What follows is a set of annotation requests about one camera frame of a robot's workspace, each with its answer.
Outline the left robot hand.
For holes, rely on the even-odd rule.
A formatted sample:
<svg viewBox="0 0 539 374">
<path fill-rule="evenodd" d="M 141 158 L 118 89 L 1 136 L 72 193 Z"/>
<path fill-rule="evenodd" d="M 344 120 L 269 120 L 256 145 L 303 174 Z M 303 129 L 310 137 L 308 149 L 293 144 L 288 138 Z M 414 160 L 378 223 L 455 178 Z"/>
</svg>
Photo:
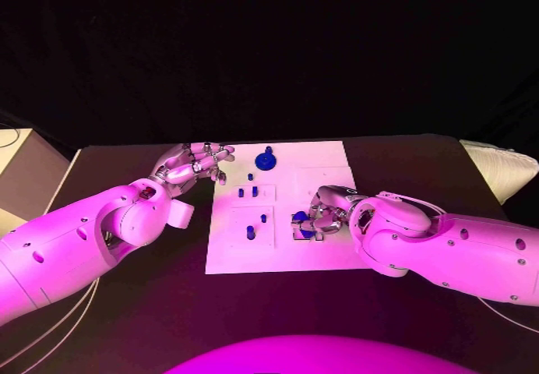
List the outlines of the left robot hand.
<svg viewBox="0 0 539 374">
<path fill-rule="evenodd" d="M 235 160 L 233 152 L 232 146 L 219 143 L 180 143 L 160 156 L 148 179 L 163 186 L 171 198 L 183 195 L 203 178 L 225 185 L 220 162 Z"/>
</svg>

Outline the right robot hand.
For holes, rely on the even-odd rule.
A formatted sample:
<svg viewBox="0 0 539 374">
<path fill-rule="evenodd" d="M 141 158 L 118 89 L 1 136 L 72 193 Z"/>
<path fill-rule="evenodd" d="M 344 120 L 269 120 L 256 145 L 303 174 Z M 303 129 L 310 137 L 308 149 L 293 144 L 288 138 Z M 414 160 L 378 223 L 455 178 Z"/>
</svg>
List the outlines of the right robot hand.
<svg viewBox="0 0 539 374">
<path fill-rule="evenodd" d="M 336 234 L 349 224 L 353 209 L 365 199 L 357 191 L 339 185 L 318 187 L 307 212 L 293 215 L 291 228 L 294 240 L 321 241 L 326 235 Z"/>
</svg>

